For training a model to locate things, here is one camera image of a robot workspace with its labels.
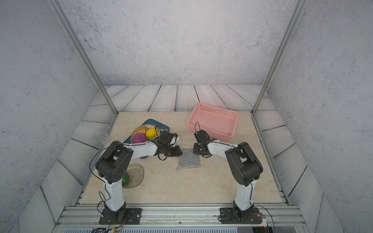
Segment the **grey striped square dishcloth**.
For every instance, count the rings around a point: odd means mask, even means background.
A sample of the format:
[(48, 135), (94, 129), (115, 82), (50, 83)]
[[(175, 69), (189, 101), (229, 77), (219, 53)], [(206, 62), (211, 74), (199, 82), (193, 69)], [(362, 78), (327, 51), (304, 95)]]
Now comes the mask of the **grey striped square dishcloth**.
[(193, 149), (182, 149), (182, 155), (178, 157), (179, 169), (193, 169), (201, 166), (200, 156), (193, 153)]

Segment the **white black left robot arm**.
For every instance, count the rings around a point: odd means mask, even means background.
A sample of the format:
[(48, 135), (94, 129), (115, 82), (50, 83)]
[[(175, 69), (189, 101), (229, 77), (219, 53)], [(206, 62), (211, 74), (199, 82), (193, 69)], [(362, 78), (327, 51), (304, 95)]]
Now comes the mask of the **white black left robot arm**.
[(179, 157), (182, 151), (177, 145), (178, 140), (179, 136), (176, 133), (163, 131), (159, 137), (150, 141), (136, 144), (114, 141), (99, 151), (101, 156), (95, 164), (96, 172), (91, 173), (104, 184), (105, 207), (117, 212), (125, 206), (122, 180), (132, 159), (161, 154), (166, 157)]

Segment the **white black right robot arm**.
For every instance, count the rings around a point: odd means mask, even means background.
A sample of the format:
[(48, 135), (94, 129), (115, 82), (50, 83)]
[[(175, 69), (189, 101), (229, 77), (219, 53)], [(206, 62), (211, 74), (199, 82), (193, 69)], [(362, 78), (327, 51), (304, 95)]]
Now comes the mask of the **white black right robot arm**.
[(194, 133), (196, 143), (193, 153), (209, 158), (218, 155), (226, 158), (231, 173), (238, 183), (236, 198), (233, 201), (233, 219), (242, 221), (254, 214), (253, 194), (263, 166), (248, 143), (230, 144), (210, 138), (204, 130)]

